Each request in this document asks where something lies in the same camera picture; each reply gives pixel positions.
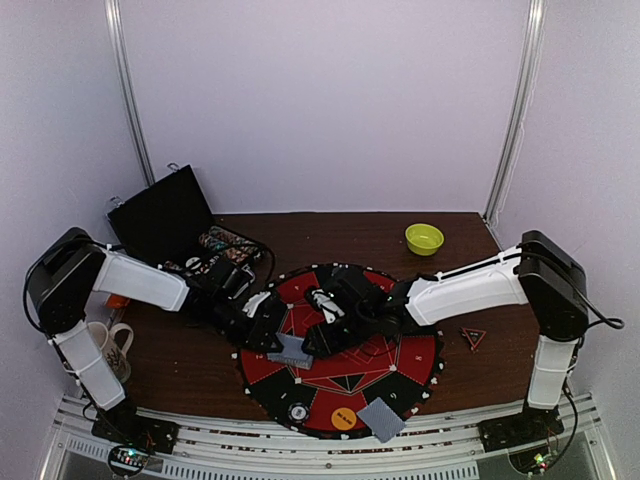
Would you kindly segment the dealt blue-backed playing cards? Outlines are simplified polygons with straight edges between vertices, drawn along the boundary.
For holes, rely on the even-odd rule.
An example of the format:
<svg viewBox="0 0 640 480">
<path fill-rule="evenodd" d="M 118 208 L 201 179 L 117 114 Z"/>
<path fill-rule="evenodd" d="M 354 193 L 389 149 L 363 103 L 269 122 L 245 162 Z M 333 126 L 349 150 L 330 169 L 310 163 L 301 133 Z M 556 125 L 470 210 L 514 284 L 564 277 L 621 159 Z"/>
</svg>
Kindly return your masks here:
<svg viewBox="0 0 640 480">
<path fill-rule="evenodd" d="M 406 427 L 405 421 L 384 400 L 376 398 L 356 413 L 381 443 L 387 443 Z"/>
</svg>

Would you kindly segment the black poker chip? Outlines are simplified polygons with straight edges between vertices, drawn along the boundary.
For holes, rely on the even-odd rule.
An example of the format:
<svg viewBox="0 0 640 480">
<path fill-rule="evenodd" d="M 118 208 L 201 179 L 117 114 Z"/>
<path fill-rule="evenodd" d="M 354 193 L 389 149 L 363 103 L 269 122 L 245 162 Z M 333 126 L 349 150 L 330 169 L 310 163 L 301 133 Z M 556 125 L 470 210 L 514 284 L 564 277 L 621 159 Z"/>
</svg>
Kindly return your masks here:
<svg viewBox="0 0 640 480">
<path fill-rule="evenodd" d="M 295 402 L 289 405 L 287 415 L 294 424 L 304 424 L 310 415 L 310 409 L 302 402 Z"/>
</svg>

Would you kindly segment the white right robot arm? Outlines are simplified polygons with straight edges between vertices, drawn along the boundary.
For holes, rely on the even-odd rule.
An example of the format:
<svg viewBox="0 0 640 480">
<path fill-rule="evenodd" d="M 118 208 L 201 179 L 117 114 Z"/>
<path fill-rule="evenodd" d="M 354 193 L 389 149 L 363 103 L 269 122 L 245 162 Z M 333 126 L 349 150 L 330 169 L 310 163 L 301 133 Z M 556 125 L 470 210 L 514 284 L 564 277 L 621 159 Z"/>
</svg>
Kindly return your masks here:
<svg viewBox="0 0 640 480">
<path fill-rule="evenodd" d="M 539 340 L 527 408 L 513 419 L 519 440 L 535 440 L 551 424 L 571 358 L 589 325 L 584 269 L 537 230 L 497 255 L 448 272 L 418 275 L 384 290 L 360 268 L 337 265 L 308 292 L 328 319 L 307 330 L 302 349 L 328 358 L 370 337 L 412 333 L 443 320 L 495 307 L 527 304 Z"/>
</svg>

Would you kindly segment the orange big blind button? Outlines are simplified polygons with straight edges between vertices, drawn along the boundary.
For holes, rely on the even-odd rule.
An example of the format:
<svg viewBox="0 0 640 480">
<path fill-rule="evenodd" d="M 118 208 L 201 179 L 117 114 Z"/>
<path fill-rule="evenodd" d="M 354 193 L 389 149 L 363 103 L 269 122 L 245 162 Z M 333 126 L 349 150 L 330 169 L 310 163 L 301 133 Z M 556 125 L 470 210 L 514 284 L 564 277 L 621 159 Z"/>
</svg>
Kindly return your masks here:
<svg viewBox="0 0 640 480">
<path fill-rule="evenodd" d="M 331 424 L 339 431 L 352 430 L 358 420 L 356 413 L 348 407 L 339 407 L 331 413 Z"/>
</svg>

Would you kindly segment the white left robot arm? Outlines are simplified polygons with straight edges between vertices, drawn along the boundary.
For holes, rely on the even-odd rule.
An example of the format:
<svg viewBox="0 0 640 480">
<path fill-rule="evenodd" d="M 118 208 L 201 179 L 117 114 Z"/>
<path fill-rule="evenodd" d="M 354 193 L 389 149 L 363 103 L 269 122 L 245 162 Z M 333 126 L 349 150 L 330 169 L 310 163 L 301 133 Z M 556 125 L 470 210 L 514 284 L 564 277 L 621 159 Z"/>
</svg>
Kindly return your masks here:
<svg viewBox="0 0 640 480">
<path fill-rule="evenodd" d="M 104 425 L 121 443 L 137 442 L 144 424 L 122 406 L 124 384 L 90 333 L 87 315 L 97 301 L 122 297 L 208 324 L 241 348 L 264 354 L 282 350 L 265 310 L 274 294 L 250 295 L 255 278 L 248 263 L 234 261 L 227 252 L 207 249 L 184 262 L 152 264 L 73 227 L 26 270 L 22 302 L 27 320 L 46 337 L 94 406 L 107 412 Z"/>
</svg>

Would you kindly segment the grey playing card deck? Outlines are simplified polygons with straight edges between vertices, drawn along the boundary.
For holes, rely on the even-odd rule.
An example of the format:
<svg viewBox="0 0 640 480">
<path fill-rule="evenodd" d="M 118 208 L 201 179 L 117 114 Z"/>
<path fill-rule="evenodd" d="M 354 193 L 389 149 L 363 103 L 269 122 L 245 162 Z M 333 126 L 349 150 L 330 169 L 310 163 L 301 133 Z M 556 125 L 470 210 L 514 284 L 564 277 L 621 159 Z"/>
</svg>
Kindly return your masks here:
<svg viewBox="0 0 640 480">
<path fill-rule="evenodd" d="M 313 364 L 313 356 L 302 350 L 304 339 L 288 334 L 277 333 L 277 339 L 283 349 L 280 352 L 270 352 L 267 359 L 271 362 L 288 365 L 302 370 L 310 370 Z"/>
</svg>

